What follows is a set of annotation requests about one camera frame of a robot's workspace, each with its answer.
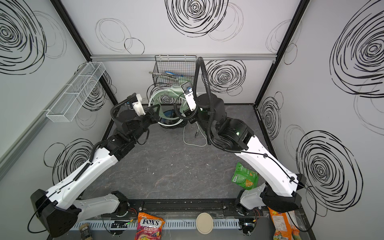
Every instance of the round beige lid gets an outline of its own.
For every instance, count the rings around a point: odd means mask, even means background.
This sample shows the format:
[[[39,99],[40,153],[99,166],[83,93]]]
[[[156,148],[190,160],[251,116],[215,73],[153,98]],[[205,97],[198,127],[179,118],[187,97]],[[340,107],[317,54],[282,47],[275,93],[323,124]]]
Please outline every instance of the round beige lid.
[[[199,214],[196,218],[196,228],[202,234],[208,234],[214,228],[214,220],[206,212]]]

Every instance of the wall-mounted basket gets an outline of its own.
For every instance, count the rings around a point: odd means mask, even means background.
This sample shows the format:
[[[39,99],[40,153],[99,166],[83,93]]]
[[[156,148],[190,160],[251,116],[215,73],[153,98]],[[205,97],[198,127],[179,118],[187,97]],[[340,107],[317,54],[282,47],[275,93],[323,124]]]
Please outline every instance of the wall-mounted basket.
[[[155,87],[180,86],[187,81],[193,83],[196,55],[157,55],[152,78]]]
[[[87,63],[46,116],[53,122],[71,122],[104,72],[102,62]]]

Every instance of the black wire mesh basket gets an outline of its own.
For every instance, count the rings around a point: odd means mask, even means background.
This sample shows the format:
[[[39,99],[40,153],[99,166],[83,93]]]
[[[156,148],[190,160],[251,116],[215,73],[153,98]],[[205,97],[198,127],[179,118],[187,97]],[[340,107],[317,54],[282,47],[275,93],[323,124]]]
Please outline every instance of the black wire mesh basket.
[[[195,55],[157,55],[152,78],[155,86],[180,86],[195,76]]]

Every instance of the white cable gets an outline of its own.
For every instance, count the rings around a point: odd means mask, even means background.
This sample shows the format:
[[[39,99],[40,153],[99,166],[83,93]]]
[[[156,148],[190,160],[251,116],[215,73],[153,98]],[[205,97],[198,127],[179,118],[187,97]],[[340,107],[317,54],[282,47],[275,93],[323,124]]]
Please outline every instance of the white cable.
[[[186,143],[186,142],[185,142],[185,126],[184,126],[184,128],[183,128],[183,141],[184,141],[184,143],[187,144],[187,145],[196,146],[196,147],[205,147],[205,146],[207,145],[207,143],[208,143],[207,138],[204,136],[204,133],[201,131],[201,129],[200,129],[199,125],[197,124],[197,122],[196,122],[196,125],[197,125],[197,128],[199,129],[201,135],[203,135],[203,137],[205,138],[205,144],[204,144],[204,146],[195,145],[195,144],[189,144],[189,143]]]

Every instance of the barcode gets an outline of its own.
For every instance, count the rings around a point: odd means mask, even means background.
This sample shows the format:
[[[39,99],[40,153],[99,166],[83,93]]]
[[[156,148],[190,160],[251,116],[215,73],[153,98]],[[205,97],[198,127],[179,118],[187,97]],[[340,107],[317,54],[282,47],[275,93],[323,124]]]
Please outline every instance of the barcode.
[[[235,177],[233,178],[232,182],[236,182],[238,176],[239,176],[239,175],[236,174]]]

